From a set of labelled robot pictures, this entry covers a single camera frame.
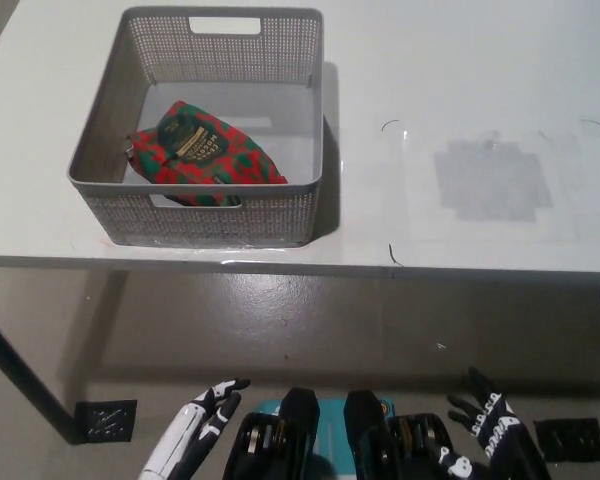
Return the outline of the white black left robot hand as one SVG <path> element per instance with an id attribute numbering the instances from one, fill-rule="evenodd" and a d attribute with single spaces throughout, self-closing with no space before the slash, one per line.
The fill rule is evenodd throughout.
<path id="1" fill-rule="evenodd" d="M 234 378 L 204 390 L 173 418 L 144 464 L 140 480 L 191 479 L 241 402 L 249 379 Z"/>

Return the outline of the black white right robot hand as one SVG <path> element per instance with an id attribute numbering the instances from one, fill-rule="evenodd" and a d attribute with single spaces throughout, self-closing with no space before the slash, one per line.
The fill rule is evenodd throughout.
<path id="1" fill-rule="evenodd" d="M 436 469 L 447 479 L 549 479 L 548 467 L 527 426 L 510 406 L 504 392 L 475 367 L 467 373 L 476 399 L 470 403 L 450 395 L 448 418 L 463 426 L 484 452 L 483 465 L 452 448 L 427 439 L 425 446 Z"/>

